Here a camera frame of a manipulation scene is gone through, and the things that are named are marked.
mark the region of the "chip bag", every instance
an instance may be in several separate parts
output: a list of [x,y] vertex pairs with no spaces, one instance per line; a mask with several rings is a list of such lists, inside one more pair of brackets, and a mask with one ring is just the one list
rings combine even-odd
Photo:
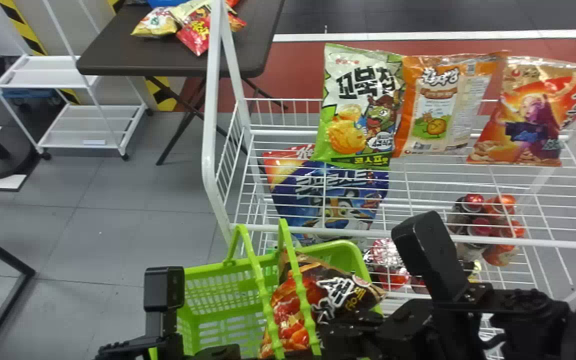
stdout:
[[508,57],[500,100],[468,162],[562,166],[560,130],[574,121],[576,63]]
[[[316,324],[356,310],[370,310],[386,297],[384,290],[359,276],[298,251],[295,255]],[[295,279],[285,250],[279,256],[278,272],[279,287],[270,297],[270,307],[278,327],[279,341],[287,352],[307,350],[310,347],[308,330],[304,327],[305,319],[299,308]],[[260,359],[274,355],[271,342],[266,328],[259,349]]]
[[403,91],[402,57],[333,43],[324,49],[324,94],[312,160],[387,169]]
[[160,38],[165,35],[174,34],[178,27],[170,13],[171,7],[155,7],[144,18],[139,21],[131,35],[136,37]]
[[490,78],[505,56],[405,56],[406,95],[393,157],[464,148]]
[[[170,10],[176,21],[182,25],[176,33],[176,38],[197,56],[208,50],[211,3],[211,0],[190,0]],[[228,22],[232,32],[238,32],[246,27],[247,23],[244,20],[231,13],[234,10],[230,6],[228,10]]]
[[[352,170],[309,161],[312,148],[313,144],[307,144],[262,154],[262,170],[277,213],[289,226],[313,228],[323,222],[329,229],[370,229],[388,192],[388,172]],[[363,240],[347,235],[293,235],[303,246],[340,239],[355,243]]]

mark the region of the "blue container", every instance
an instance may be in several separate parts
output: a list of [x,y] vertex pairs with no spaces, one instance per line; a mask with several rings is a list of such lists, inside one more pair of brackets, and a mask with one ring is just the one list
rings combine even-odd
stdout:
[[151,7],[176,7],[179,4],[188,2],[189,0],[148,0]]

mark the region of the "green snack bag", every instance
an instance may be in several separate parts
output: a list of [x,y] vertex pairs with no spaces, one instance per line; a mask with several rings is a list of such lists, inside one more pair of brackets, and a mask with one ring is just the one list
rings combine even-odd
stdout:
[[403,95],[402,56],[327,43],[324,95],[311,161],[384,170]]

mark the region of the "gray tile floor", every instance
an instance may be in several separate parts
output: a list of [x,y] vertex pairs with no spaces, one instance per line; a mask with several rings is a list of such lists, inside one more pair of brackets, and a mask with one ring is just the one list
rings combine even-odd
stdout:
[[[55,156],[19,193],[0,193],[0,245],[38,271],[0,333],[0,360],[90,360],[144,333],[147,267],[223,259],[201,180],[201,121],[155,166],[179,117],[144,117],[128,162]],[[18,275],[0,262],[0,304]]]

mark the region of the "basket handle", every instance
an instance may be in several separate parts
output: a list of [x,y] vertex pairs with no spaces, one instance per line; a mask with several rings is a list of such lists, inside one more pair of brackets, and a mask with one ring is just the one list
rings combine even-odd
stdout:
[[314,356],[321,356],[322,349],[320,348],[320,341],[315,333],[315,321],[311,315],[311,305],[308,303],[306,297],[306,287],[304,286],[304,277],[299,269],[297,263],[297,255],[293,246],[293,237],[288,230],[288,223],[286,219],[279,219],[279,239],[277,241],[277,255],[283,251],[285,245],[286,253],[288,253],[288,260],[290,261],[290,268],[292,269],[292,278],[295,283],[295,291],[299,297],[299,310],[304,318],[304,327],[308,331],[308,342],[310,343],[310,350]]
[[223,260],[223,264],[226,266],[235,264],[233,256],[235,255],[235,249],[237,248],[237,244],[239,243],[240,238],[243,239],[242,241],[244,243],[244,248],[246,249],[246,255],[250,261],[250,267],[252,268],[254,275],[254,282],[256,283],[257,289],[259,290],[259,297],[261,298],[261,303],[263,306],[263,316],[265,316],[266,328],[268,329],[270,339],[272,339],[272,350],[274,350],[274,357],[277,360],[283,360],[286,358],[286,356],[284,355],[284,346],[282,345],[281,341],[279,341],[279,328],[275,323],[273,309],[270,307],[270,294],[266,284],[264,283],[264,274],[261,271],[261,265],[259,264],[258,257],[255,255],[255,251],[252,247],[252,242],[250,241],[250,235],[246,225],[239,224],[235,226],[235,230],[232,234],[232,241],[230,242],[230,248],[228,248],[228,255],[226,255],[226,258]]

